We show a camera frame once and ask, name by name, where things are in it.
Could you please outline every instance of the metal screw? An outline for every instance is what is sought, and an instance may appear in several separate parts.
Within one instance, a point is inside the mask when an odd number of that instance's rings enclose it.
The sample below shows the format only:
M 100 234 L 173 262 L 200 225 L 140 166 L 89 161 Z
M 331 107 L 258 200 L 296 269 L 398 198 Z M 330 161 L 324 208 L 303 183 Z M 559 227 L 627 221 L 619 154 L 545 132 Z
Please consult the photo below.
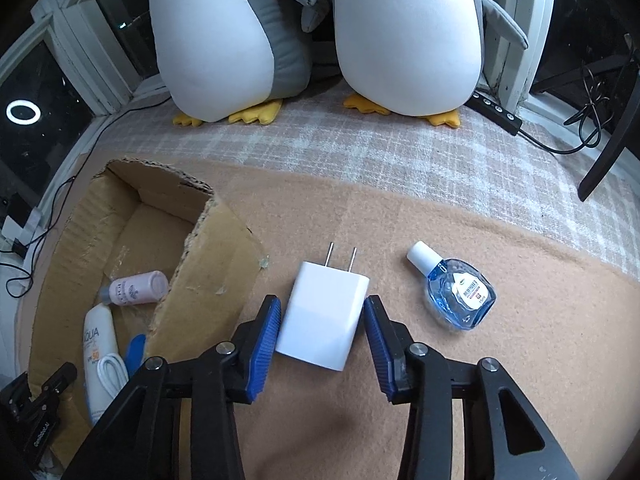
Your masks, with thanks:
M 221 355 L 229 355 L 232 354 L 236 350 L 236 345 L 234 345 L 231 341 L 223 341 L 222 343 L 218 343 L 216 346 L 216 352 Z
M 409 346 L 409 352 L 411 352 L 413 355 L 417 355 L 418 357 L 427 355 L 428 351 L 429 347 L 424 343 L 412 343 L 412 345 Z
M 159 370 L 162 367 L 162 358 L 158 356 L 150 357 L 145 361 L 147 370 Z
M 500 369 L 500 363 L 498 362 L 498 359 L 485 357 L 482 359 L 482 368 L 489 372 L 497 372 Z

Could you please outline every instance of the eye drop bottle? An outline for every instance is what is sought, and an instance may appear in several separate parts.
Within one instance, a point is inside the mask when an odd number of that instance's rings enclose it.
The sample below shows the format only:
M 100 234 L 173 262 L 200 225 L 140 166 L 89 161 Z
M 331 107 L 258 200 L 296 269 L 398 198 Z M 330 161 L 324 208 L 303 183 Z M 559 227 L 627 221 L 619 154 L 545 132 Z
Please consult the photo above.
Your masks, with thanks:
M 456 329 L 471 330 L 494 304 L 494 288 L 468 263 L 444 260 L 423 242 L 409 249 L 406 257 L 425 275 L 425 295 L 436 313 Z

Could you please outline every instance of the white bottle cap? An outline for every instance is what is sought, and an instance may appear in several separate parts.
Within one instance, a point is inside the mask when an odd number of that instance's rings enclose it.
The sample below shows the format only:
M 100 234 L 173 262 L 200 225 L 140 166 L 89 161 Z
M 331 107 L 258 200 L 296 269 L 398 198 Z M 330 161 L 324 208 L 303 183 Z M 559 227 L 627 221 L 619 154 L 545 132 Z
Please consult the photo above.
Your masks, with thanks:
M 153 272 L 150 272 L 150 274 L 149 288 L 151 288 L 154 299 L 156 301 L 162 300 L 162 298 L 164 298 L 169 292 L 169 281 L 164 273 L 159 270 L 154 270 Z
M 409 249 L 406 257 L 425 276 L 428 276 L 442 261 L 442 256 L 424 242 L 416 242 L 414 246 Z

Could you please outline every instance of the beige felt mat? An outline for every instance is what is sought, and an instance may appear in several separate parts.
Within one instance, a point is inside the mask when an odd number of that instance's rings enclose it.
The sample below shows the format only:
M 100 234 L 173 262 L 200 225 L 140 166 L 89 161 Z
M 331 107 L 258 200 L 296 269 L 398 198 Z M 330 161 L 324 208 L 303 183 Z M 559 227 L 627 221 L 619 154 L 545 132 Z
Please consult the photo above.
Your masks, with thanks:
M 499 359 L 582 480 L 604 480 L 640 428 L 640 284 L 613 267 L 458 208 L 311 176 L 154 158 L 211 184 L 270 254 L 243 319 L 265 294 L 286 304 L 300 262 L 324 262 L 330 241 L 335 267 L 346 268 L 357 246 L 353 270 L 371 278 L 369 293 L 390 318 L 446 357 Z M 404 257 L 418 239 L 495 286 L 498 300 L 475 330 L 448 333 L 425 310 L 420 276 Z M 395 478 L 406 417 L 380 392 L 362 330 L 343 372 L 276 354 L 258 400 L 236 407 L 246 477 Z M 456 405 L 452 478 L 462 468 Z

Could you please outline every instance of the blue gripper pad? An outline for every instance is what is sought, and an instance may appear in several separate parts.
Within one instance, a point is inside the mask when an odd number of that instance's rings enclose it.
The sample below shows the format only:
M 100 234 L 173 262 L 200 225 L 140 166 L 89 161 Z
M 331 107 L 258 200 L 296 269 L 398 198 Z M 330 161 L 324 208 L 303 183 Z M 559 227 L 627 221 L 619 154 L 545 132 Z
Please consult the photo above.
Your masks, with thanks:
M 124 357 L 124 365 L 127 367 L 127 374 L 129 377 L 133 377 L 140 365 L 142 364 L 142 357 L 145 353 L 145 341 L 146 336 L 144 334 L 138 334 L 135 336 L 127 347 L 127 353 Z
M 380 322 L 371 297 L 364 300 L 363 313 L 364 327 L 367 332 L 369 349 L 373 357 L 373 365 L 376 368 L 380 390 L 382 390 L 386 398 L 391 402 L 398 392 L 398 387 L 394 381 L 394 361 L 386 345 L 383 330 L 380 327 Z
M 250 402 L 254 402 L 258 394 L 264 389 L 267 380 L 271 357 L 276 346 L 276 339 L 280 331 L 280 300 L 273 296 L 268 312 L 262 323 L 254 352 L 249 359 L 249 381 L 246 394 Z

